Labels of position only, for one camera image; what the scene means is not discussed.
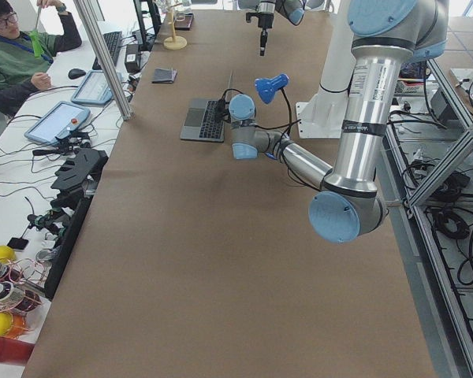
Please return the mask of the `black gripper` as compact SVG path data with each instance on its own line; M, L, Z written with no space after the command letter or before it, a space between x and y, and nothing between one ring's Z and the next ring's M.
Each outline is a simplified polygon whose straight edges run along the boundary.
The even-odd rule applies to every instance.
M227 95L232 90L232 88L226 89L216 104L216 121L230 122L229 115L229 100L227 100Z
M265 37L268 36L268 30L273 27L274 14L269 12L246 12L245 19L247 23L251 23L251 19L255 17L258 20L258 27L262 29L260 39L259 55L264 56L266 53L266 41Z

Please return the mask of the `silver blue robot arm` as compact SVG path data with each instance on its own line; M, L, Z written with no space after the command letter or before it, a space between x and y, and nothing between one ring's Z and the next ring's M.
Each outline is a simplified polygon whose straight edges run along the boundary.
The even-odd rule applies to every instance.
M385 218L376 161L400 68L443 53L448 18L446 1L350 2L346 24L356 62L335 163L325 163L284 132L258 130L255 104L246 94L234 96L227 108L233 156L270 154L314 184L308 216L324 239L346 243L372 232Z
M248 24L255 18L260 29L259 55L266 53L268 31L273 27L274 16L279 14L290 24L297 26L304 18L308 9L319 9L324 5L330 7L330 1L300 1L300 0L249 0L237 1L238 8L245 11Z

